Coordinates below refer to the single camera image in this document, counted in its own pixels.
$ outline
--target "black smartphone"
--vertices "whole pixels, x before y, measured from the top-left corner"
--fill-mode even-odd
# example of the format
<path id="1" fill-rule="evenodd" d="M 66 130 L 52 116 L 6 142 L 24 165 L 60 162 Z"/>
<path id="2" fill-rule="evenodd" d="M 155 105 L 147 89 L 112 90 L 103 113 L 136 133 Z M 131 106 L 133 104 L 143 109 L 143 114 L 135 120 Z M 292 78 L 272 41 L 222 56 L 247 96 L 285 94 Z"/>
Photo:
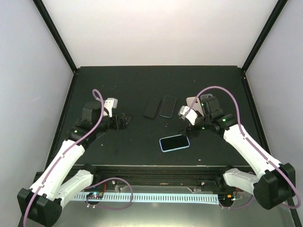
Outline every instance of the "black smartphone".
<path id="1" fill-rule="evenodd" d="M 162 117 L 172 117 L 172 113 L 174 112 L 177 98 L 172 96 L 165 96 L 162 104 L 162 108 L 160 111 L 160 116 Z"/>
<path id="2" fill-rule="evenodd" d="M 148 103 L 144 109 L 143 116 L 154 119 L 157 114 L 160 102 L 161 102 L 161 99 L 159 99 L 157 97 L 150 97 L 150 99 L 148 100 Z"/>
<path id="3" fill-rule="evenodd" d="M 189 140 L 183 135 L 165 137 L 160 139 L 160 147 L 163 152 L 188 148 Z"/>

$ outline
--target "white wall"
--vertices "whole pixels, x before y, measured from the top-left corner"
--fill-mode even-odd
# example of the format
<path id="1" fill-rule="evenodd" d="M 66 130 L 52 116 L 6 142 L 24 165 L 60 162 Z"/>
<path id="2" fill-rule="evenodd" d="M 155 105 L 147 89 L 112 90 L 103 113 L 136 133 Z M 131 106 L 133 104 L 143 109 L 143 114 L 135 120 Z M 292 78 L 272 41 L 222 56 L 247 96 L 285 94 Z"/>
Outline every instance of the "white wall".
<path id="1" fill-rule="evenodd" d="M 72 72 L 32 1 L 1 1 L 0 21 L 0 226 L 14 227 L 17 193 L 44 168 Z"/>
<path id="2" fill-rule="evenodd" d="M 302 12 L 302 0 L 288 1 L 247 74 L 271 152 L 295 167 L 303 196 Z"/>
<path id="3" fill-rule="evenodd" d="M 44 0 L 77 67 L 242 67 L 277 0 Z"/>

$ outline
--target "metal floor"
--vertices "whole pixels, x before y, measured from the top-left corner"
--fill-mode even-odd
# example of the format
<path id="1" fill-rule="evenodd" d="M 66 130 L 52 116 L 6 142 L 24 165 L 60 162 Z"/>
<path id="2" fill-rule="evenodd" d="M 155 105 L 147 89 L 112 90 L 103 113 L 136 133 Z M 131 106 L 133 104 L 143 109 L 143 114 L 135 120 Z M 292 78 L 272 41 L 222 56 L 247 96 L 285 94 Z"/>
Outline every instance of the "metal floor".
<path id="1" fill-rule="evenodd" d="M 119 207 L 125 203 L 104 203 Z M 29 227 L 39 227 L 28 222 Z M 242 210 L 217 205 L 133 203 L 121 211 L 87 208 L 71 201 L 54 227 L 293 227 L 289 210 L 265 210 L 256 201 Z"/>

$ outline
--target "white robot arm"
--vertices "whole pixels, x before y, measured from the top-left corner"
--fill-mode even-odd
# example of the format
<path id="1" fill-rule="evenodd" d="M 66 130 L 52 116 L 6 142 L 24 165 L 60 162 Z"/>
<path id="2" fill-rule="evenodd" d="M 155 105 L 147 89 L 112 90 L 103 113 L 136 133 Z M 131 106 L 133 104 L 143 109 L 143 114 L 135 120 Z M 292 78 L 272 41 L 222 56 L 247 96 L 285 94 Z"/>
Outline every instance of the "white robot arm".
<path id="1" fill-rule="evenodd" d="M 100 102 L 89 102 L 84 106 L 82 118 L 78 119 L 68 132 L 67 139 L 44 173 L 29 190 L 23 188 L 18 193 L 17 199 L 22 214 L 25 213 L 30 199 L 36 193 L 28 218 L 43 226 L 51 227 L 58 220 L 66 204 L 93 183 L 98 177 L 98 171 L 91 165 L 85 165 L 74 177 L 62 184 L 73 165 L 99 133 L 104 133 L 108 129 L 122 130 L 128 126 L 131 116 L 124 113 L 112 113 L 117 103 L 117 99 L 108 98 L 104 103 L 103 118 L 98 127 L 86 139 L 66 152 L 75 141 L 82 138 L 96 125 L 100 117 Z"/>
<path id="2" fill-rule="evenodd" d="M 270 163 L 278 166 L 293 184 L 295 184 L 294 168 L 289 163 L 283 165 L 273 158 L 242 125 L 240 130 L 237 120 L 231 114 L 224 115 L 216 97 L 200 101 L 204 116 L 199 116 L 198 111 L 194 109 L 189 111 L 188 106 L 181 107 L 179 116 L 190 122 L 190 126 L 183 133 L 197 136 L 201 130 L 211 129 L 231 144 L 255 172 L 253 175 L 237 168 L 229 168 L 223 173 L 225 183 L 254 195 L 258 203 L 268 210 L 293 197 L 294 192 L 289 184 Z"/>

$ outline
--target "black tabletop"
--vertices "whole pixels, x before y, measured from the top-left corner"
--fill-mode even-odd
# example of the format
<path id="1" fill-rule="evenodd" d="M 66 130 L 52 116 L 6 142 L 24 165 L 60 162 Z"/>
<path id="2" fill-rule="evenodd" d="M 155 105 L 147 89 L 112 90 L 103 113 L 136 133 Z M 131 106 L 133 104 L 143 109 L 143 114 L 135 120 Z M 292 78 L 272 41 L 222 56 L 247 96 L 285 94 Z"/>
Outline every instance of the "black tabletop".
<path id="1" fill-rule="evenodd" d="M 242 124 L 257 141 L 258 134 L 236 66 L 125 66 L 81 67 L 64 121 L 59 145 L 66 132 L 81 117 L 86 102 L 92 101 L 92 89 L 106 99 L 118 99 L 115 113 L 133 116 L 126 130 L 109 130 L 98 138 L 76 162 L 78 165 L 135 166 L 247 166 L 238 152 L 218 135 L 202 131 L 190 139 L 190 147 L 163 153 L 159 139 L 174 136 L 186 123 L 178 111 L 186 98 L 196 96 L 205 87 L 218 85 L 230 90 L 237 99 Z M 230 97 L 220 90 L 211 90 L 219 99 L 225 114 L 236 114 Z M 143 117 L 149 97 L 177 98 L 172 118 L 164 118 L 158 110 L 155 119 Z"/>

